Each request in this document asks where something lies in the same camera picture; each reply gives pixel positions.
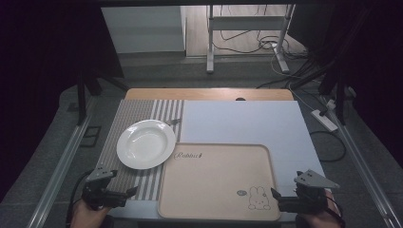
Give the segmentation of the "grey striped placemat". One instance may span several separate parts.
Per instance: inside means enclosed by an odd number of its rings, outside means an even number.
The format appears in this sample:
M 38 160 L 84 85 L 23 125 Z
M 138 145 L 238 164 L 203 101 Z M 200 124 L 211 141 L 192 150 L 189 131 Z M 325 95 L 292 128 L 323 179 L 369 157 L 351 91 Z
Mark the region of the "grey striped placemat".
M 106 138 L 97 166 L 117 170 L 108 189 L 125 192 L 137 186 L 133 200 L 157 200 L 162 181 L 163 165 L 137 170 L 125 166 L 118 158 L 117 144 L 122 133 L 143 120 L 172 121 L 182 118 L 184 100 L 122 100 Z

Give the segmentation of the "black floor bracket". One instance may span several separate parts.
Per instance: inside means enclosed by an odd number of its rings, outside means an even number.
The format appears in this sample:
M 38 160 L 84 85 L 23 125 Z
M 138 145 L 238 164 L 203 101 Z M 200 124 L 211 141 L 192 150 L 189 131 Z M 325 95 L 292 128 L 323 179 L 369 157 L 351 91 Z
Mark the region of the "black floor bracket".
M 100 137 L 101 129 L 100 125 L 89 126 L 80 142 L 80 146 L 94 147 Z

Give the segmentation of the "white flat board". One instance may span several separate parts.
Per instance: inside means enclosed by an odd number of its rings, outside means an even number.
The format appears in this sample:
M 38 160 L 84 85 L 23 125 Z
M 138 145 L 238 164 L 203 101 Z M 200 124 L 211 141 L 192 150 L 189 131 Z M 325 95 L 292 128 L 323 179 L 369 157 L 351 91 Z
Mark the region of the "white flat board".
M 283 196 L 293 194 L 298 171 L 323 173 L 296 101 L 186 101 L 180 141 L 266 146 Z

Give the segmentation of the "beige tray with rabbit print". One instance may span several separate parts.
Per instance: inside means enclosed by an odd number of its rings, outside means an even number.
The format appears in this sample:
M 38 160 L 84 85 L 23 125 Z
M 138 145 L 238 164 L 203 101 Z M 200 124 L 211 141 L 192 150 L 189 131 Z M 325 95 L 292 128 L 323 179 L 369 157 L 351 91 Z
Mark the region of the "beige tray with rabbit print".
M 179 143 L 163 165 L 158 212 L 167 219 L 275 221 L 275 186 L 264 145 Z

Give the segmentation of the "white metal desk frame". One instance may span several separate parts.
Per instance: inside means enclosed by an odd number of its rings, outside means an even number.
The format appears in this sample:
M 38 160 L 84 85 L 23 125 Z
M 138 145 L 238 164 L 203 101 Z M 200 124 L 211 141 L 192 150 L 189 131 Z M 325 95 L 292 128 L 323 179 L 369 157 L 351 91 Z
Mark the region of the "white metal desk frame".
M 277 42 L 271 46 L 281 72 L 288 74 L 290 69 L 284 59 L 283 42 L 289 27 L 294 5 L 287 5 L 283 16 L 214 16 L 213 6 L 208 7 L 207 31 L 208 48 L 206 54 L 206 72 L 214 72 L 213 33 L 215 30 L 278 30 Z

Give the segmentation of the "white round plate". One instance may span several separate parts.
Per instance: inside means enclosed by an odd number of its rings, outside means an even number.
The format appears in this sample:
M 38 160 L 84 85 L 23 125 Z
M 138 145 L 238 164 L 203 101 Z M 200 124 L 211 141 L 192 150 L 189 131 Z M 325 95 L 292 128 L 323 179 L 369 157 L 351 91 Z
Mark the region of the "white round plate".
M 144 120 L 121 134 L 116 151 L 125 166 L 145 170 L 165 162 L 174 151 L 176 141 L 176 135 L 167 123 Z

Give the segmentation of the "aluminium rail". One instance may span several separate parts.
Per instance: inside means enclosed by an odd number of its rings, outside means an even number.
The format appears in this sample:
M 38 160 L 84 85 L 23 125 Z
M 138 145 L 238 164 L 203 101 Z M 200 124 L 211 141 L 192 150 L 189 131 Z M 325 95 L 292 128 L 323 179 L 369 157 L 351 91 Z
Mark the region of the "aluminium rail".
M 350 158 L 386 227 L 403 228 L 403 169 L 349 102 L 344 105 L 347 115 L 342 124 L 333 101 L 326 101 L 324 97 L 321 100 L 329 108 L 327 116 L 337 125 L 337 133 L 346 143 Z
M 91 118 L 92 116 L 88 114 L 82 123 L 74 128 L 61 159 L 58 161 L 26 228 L 43 228 Z

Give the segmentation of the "person's right hand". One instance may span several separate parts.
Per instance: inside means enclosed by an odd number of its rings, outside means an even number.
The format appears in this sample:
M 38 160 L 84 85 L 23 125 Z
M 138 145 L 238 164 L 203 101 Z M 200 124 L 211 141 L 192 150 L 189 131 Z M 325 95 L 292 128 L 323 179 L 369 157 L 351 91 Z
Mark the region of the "person's right hand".
M 345 228 L 345 222 L 341 220 L 340 206 L 335 202 L 330 191 L 326 190 L 325 193 L 328 202 L 327 209 L 315 215 L 298 214 L 296 216 L 297 228 Z

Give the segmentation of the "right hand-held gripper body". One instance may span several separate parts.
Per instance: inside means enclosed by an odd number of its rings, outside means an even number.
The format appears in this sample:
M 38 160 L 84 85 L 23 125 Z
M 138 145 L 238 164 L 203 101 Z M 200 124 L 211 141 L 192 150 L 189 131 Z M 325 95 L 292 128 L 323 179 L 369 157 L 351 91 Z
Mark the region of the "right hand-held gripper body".
M 340 185 L 309 169 L 297 171 L 294 179 L 296 196 L 283 197 L 278 194 L 280 212 L 314 215 L 328 207 L 325 189 L 339 188 Z

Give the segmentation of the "white power strip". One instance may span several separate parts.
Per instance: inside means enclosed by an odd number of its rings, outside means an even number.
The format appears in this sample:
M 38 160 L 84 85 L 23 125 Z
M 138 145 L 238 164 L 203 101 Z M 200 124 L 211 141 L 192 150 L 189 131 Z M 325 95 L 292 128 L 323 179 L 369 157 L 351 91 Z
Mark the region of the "white power strip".
M 335 132 L 338 130 L 338 127 L 328 118 L 325 116 L 324 111 L 320 111 L 318 109 L 311 112 L 311 115 L 320 122 L 329 132 Z

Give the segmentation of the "person's left hand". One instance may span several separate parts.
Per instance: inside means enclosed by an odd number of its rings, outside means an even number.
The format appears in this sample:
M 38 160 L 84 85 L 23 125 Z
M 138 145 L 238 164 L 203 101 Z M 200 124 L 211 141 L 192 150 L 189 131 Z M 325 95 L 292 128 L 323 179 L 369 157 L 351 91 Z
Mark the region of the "person's left hand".
M 70 228 L 101 228 L 109 211 L 109 207 L 104 207 L 98 211 L 94 211 L 82 199 L 80 199 L 73 206 Z

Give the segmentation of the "white wall panel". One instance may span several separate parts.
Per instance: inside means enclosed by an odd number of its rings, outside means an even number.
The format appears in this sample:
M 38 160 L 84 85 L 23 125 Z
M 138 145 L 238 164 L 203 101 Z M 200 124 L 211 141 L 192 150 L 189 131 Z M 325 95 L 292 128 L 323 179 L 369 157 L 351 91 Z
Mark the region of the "white wall panel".
M 182 8 L 102 8 L 118 53 L 185 51 Z

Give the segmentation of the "wooden table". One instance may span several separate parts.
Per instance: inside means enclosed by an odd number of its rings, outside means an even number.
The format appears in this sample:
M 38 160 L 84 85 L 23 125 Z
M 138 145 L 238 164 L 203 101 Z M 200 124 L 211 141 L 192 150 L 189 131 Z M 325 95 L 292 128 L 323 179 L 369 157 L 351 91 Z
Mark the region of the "wooden table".
M 293 101 L 287 89 L 254 88 L 130 88 L 126 100 Z

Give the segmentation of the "black metal stand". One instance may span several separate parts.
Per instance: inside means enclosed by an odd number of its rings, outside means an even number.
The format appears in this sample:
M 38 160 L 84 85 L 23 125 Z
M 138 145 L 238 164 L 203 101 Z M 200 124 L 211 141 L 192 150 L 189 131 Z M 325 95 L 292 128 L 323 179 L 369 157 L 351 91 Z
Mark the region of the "black metal stand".
M 348 70 L 339 61 L 332 61 L 326 66 L 325 76 L 318 91 L 320 95 L 329 95 L 336 90 L 336 117 L 342 125 L 345 125 L 344 102 L 346 99 L 345 88 L 348 85 Z
M 86 90 L 89 91 L 91 96 L 99 96 L 102 93 L 102 88 L 98 82 L 98 79 L 104 79 L 110 84 L 118 87 L 124 92 L 129 90 L 129 86 L 119 82 L 114 77 L 103 73 L 97 68 L 83 69 L 77 76 L 77 96 L 78 96 L 78 112 L 79 119 L 78 125 L 81 125 L 86 118 Z

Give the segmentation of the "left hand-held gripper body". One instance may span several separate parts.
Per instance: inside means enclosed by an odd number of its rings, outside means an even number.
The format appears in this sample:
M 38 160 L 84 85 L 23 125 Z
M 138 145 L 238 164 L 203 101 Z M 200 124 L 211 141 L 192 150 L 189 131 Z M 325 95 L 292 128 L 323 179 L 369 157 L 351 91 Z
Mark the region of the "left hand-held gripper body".
M 110 170 L 103 165 L 97 166 L 85 180 L 82 199 L 93 210 L 103 207 L 124 207 L 127 193 L 108 190 L 111 180 L 117 176 L 117 170 Z

